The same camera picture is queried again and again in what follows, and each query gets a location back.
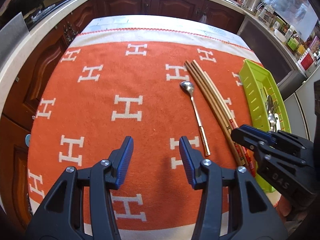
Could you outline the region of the small steel spoon gold handle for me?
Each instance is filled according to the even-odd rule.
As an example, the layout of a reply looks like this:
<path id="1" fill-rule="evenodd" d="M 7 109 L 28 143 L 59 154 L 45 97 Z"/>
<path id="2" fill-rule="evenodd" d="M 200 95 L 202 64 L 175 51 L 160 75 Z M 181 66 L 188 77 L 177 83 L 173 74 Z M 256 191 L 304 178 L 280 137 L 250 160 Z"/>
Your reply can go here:
<path id="1" fill-rule="evenodd" d="M 199 115 L 199 112 L 197 110 L 196 104 L 195 104 L 195 100 L 194 100 L 194 85 L 190 82 L 190 81 L 182 81 L 180 83 L 180 88 L 185 92 L 185 94 L 188 94 L 190 100 L 191 100 L 191 104 L 193 106 L 194 109 L 194 113 L 196 116 L 196 121 L 199 127 L 199 132 L 200 132 L 200 136 L 201 136 L 201 140 L 203 143 L 203 147 L 204 147 L 204 155 L 206 157 L 211 155 L 210 149 L 209 149 L 209 145 L 208 145 L 208 141 L 207 141 L 207 137 L 204 131 L 204 128 L 202 126 L 202 122 L 201 122 L 201 118 Z"/>

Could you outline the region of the green plastic utensil tray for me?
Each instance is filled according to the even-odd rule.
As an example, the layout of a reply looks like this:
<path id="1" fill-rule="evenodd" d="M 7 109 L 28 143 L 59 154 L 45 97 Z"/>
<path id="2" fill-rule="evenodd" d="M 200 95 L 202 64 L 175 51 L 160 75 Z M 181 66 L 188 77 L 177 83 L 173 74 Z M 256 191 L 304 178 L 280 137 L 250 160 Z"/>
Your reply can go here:
<path id="1" fill-rule="evenodd" d="M 270 130 L 266 109 L 267 97 L 270 96 L 273 102 L 278 103 L 276 114 L 280 130 L 290 133 L 291 127 L 283 98 L 271 72 L 255 62 L 245 59 L 239 76 L 245 91 L 252 126 L 264 132 Z"/>

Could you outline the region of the white ceramic spoon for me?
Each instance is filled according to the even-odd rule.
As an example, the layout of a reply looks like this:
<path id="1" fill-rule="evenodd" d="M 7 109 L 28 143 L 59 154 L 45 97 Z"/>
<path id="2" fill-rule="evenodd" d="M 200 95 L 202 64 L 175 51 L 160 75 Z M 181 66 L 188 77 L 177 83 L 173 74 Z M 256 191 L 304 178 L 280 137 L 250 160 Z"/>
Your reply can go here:
<path id="1" fill-rule="evenodd" d="M 275 114 L 270 113 L 268 115 L 268 122 L 270 124 L 271 132 L 278 132 L 280 130 L 280 121 Z"/>

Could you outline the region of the orange H-pattern cloth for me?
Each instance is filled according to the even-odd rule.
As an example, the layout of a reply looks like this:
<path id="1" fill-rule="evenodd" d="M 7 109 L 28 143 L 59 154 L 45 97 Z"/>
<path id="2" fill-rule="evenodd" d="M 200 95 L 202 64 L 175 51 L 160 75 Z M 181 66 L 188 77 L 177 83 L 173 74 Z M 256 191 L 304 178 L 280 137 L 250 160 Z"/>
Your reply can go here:
<path id="1" fill-rule="evenodd" d="M 132 27 L 78 35 L 37 108 L 28 153 L 36 210 L 68 166 L 91 167 L 134 140 L 123 185 L 111 193 L 122 239 L 190 239 L 201 192 L 188 184 L 179 139 L 202 150 L 185 61 L 209 74 L 239 125 L 251 117 L 240 78 L 258 58 L 238 36 Z"/>

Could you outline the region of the bamboo chopstick red striped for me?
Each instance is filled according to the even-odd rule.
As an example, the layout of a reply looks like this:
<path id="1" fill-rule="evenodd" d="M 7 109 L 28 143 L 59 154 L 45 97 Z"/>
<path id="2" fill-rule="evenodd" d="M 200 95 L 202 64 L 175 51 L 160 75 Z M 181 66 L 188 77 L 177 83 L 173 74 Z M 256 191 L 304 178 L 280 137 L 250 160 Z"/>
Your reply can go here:
<path id="1" fill-rule="evenodd" d="M 222 94 L 218 90 L 217 86 L 213 82 L 213 80 L 210 78 L 207 72 L 204 72 L 205 80 L 207 81 L 208 87 L 210 89 L 211 94 L 213 95 L 218 109 L 220 110 L 221 114 L 223 115 L 223 118 L 227 124 L 227 128 L 231 131 L 233 129 L 238 128 L 238 125 L 235 121 L 234 116 L 232 115 L 231 110 L 227 106 L 227 103 L 225 102 Z"/>
<path id="2" fill-rule="evenodd" d="M 217 103 L 217 107 L 220 110 L 221 114 L 223 114 L 223 118 L 227 121 L 229 126 L 229 132 L 231 133 L 232 130 L 238 128 L 238 125 L 236 121 L 234 120 L 231 110 L 225 103 L 221 93 L 219 92 L 216 85 L 213 83 L 212 79 L 209 77 L 206 71 L 203 71 L 203 69 L 200 67 L 200 65 L 193 60 L 191 62 L 191 65 L 193 68 L 197 71 L 197 73 L 204 79 L 204 82 L 206 83 L 206 86 L 210 90 L 210 93 L 212 94 L 215 102 Z M 253 164 L 253 161 L 251 159 L 251 156 L 248 152 L 248 149 L 246 149 L 244 146 L 240 146 L 239 144 L 235 144 L 235 147 L 239 153 L 239 158 L 243 158 L 244 163 L 249 168 L 252 176 L 255 177 L 255 167 Z"/>

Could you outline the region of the steel dishwasher appliance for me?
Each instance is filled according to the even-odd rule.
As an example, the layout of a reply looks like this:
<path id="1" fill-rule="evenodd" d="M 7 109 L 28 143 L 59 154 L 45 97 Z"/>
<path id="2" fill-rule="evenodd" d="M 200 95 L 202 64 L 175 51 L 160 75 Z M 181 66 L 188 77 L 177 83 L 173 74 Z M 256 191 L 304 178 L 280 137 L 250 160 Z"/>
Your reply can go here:
<path id="1" fill-rule="evenodd" d="M 259 21 L 245 16 L 237 35 L 246 42 L 264 68 L 271 72 L 283 100 L 306 80 L 290 52 Z"/>

